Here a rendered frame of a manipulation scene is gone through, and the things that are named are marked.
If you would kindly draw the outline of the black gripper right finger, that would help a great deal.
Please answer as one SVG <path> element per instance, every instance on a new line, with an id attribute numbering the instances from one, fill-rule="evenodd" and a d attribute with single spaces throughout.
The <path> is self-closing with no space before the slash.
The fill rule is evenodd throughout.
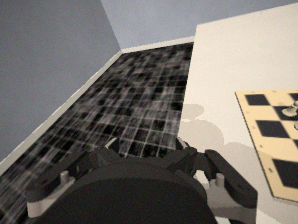
<path id="1" fill-rule="evenodd" d="M 151 164 L 171 172 L 179 168 L 192 177 L 197 170 L 204 171 L 210 184 L 210 188 L 205 189 L 207 204 L 213 215 L 227 218 L 230 224 L 256 224 L 257 190 L 217 151 L 197 152 L 196 148 L 176 138 L 175 150 Z"/>

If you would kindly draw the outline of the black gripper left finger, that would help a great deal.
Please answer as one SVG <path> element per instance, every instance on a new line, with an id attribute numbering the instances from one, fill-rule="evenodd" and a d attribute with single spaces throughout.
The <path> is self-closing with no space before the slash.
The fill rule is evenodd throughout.
<path id="1" fill-rule="evenodd" d="M 119 149 L 119 138 L 113 138 L 91 152 L 85 148 L 75 150 L 30 183 L 26 187 L 29 224 L 33 224 L 88 169 L 128 162 L 118 155 Z"/>

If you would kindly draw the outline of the black and tan chessboard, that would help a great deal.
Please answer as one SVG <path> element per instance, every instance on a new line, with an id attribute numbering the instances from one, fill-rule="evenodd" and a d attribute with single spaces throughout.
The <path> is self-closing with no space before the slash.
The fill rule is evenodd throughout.
<path id="1" fill-rule="evenodd" d="M 235 91 L 272 197 L 298 202 L 298 89 Z"/>

